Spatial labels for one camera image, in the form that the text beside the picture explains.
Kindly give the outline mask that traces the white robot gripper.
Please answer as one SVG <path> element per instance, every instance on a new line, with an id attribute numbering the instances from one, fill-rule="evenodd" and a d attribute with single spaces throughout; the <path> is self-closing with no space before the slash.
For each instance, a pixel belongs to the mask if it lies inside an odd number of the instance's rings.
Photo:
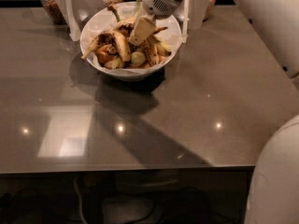
<path id="1" fill-rule="evenodd" d="M 182 0 L 142 0 L 142 9 L 156 19 L 170 17 L 180 6 Z M 152 16 L 142 15 L 135 21 L 134 29 L 129 36 L 129 42 L 139 46 L 156 29 Z"/>

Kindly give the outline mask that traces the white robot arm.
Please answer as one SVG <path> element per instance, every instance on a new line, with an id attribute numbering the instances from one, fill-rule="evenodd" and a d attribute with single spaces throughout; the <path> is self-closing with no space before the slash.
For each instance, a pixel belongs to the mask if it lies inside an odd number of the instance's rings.
<path id="1" fill-rule="evenodd" d="M 157 20 L 170 17 L 183 0 L 142 0 L 130 42 L 139 45 Z M 265 45 L 297 79 L 299 70 L 299 0 L 235 0 Z M 257 160 L 244 224 L 299 224 L 299 119 L 279 128 Z"/>

